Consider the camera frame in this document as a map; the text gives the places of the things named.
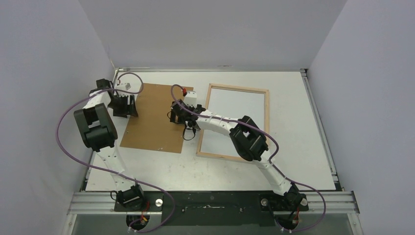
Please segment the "brown frame backing board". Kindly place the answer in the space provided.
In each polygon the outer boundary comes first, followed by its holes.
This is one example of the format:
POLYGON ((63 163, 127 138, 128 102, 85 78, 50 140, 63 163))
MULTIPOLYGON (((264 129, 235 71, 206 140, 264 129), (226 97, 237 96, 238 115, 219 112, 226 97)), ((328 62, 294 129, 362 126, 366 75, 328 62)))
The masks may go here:
POLYGON ((128 120, 120 146, 126 148, 181 153, 182 125, 170 122, 173 98, 170 85, 145 83, 136 98, 138 117, 128 120))

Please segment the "light wooden picture frame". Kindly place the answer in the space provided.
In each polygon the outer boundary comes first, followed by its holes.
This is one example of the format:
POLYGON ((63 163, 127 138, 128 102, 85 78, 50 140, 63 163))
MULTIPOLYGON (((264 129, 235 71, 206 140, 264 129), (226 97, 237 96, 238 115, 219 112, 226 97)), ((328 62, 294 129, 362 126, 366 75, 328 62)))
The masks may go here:
MULTIPOLYGON (((205 108, 227 118, 249 116, 259 129, 269 131, 269 91, 259 88, 210 84, 205 108)), ((199 132, 196 155, 229 161, 244 162, 238 156, 231 139, 210 130, 199 132)))

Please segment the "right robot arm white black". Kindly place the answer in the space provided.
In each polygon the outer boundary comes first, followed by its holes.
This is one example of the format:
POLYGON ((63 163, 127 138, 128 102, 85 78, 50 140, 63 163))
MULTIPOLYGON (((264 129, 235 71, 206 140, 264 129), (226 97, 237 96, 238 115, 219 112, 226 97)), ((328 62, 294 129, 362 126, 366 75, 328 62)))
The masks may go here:
POLYGON ((248 162, 253 162, 267 179, 273 193, 277 194, 277 205, 289 210, 300 204, 303 197, 297 186, 279 173, 269 163, 271 155, 267 138, 249 116, 230 118, 216 115, 198 104, 195 108, 179 99, 172 102, 170 121, 184 124, 193 130, 209 130, 231 139, 237 154, 248 162))

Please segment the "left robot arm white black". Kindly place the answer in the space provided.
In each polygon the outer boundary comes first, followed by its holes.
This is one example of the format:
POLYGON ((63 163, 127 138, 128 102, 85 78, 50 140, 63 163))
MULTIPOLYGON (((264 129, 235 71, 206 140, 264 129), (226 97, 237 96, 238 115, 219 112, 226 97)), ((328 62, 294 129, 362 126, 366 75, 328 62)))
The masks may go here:
POLYGON ((86 105, 74 111, 78 130, 84 145, 92 149, 110 170, 117 204, 140 211, 145 207, 146 197, 120 155, 113 122, 113 117, 138 117, 135 96, 130 83, 100 79, 96 85, 97 88, 90 91, 86 105))

